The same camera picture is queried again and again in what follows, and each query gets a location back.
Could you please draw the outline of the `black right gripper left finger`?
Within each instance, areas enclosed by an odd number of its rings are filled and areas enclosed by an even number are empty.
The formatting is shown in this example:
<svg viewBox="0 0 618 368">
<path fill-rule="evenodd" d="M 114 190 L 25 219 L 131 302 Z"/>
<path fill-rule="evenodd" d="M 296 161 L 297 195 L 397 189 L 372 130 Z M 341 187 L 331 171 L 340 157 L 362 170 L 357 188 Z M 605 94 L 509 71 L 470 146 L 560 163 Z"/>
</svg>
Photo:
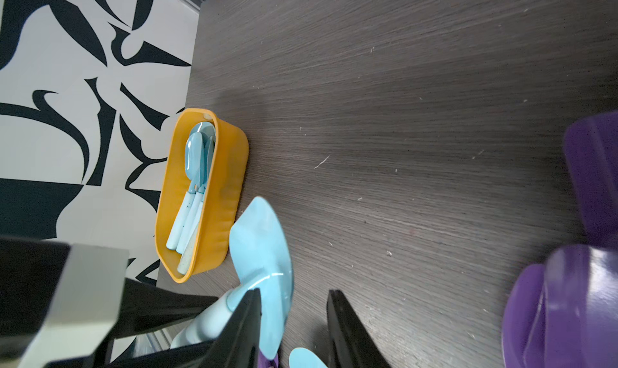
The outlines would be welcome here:
<svg viewBox="0 0 618 368">
<path fill-rule="evenodd" d="M 259 357 L 262 301 L 257 289 L 247 291 L 233 311 L 220 299 L 201 313 L 199 335 L 211 340 L 201 367 L 255 367 Z"/>
</svg>

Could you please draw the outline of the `light blue dirty-handle shovel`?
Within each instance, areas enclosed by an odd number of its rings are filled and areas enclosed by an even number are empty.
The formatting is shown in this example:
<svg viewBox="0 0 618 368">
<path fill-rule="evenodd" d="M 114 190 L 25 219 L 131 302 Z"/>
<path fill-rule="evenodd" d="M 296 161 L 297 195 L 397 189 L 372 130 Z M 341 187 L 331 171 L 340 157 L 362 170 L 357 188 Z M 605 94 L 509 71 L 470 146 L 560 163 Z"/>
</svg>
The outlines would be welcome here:
<svg viewBox="0 0 618 368">
<path fill-rule="evenodd" d="M 195 247 L 196 247 L 197 234 L 201 226 L 200 221 L 201 221 L 201 212 L 199 211 L 192 222 L 191 235 L 189 237 L 187 247 L 185 248 L 183 255 L 181 256 L 179 265 L 177 267 L 178 273 L 180 273 L 183 276 L 188 273 L 188 269 L 192 262 L 192 257 L 193 257 L 193 254 L 195 252 Z"/>
</svg>

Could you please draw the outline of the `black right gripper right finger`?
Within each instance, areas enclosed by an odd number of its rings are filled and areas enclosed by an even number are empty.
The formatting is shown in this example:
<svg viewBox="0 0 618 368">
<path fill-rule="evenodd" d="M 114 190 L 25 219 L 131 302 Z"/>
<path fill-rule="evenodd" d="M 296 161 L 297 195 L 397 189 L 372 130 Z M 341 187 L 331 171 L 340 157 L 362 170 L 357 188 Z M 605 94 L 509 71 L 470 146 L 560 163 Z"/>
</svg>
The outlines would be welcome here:
<svg viewBox="0 0 618 368">
<path fill-rule="evenodd" d="M 341 290 L 328 292 L 327 318 L 327 367 L 391 368 Z"/>
</svg>

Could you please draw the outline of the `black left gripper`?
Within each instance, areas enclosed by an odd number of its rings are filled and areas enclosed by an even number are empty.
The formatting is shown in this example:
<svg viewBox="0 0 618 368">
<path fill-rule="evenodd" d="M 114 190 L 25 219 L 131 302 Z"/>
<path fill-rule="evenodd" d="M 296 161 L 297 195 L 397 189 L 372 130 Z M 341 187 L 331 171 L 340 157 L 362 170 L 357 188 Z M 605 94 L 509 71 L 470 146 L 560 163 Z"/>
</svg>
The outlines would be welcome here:
<svg viewBox="0 0 618 368">
<path fill-rule="evenodd" d="M 179 294 L 126 279 L 118 320 L 99 347 L 92 353 L 52 361 L 47 366 L 103 367 L 111 361 L 114 340 L 193 319 L 216 301 L 216 297 Z"/>
</svg>

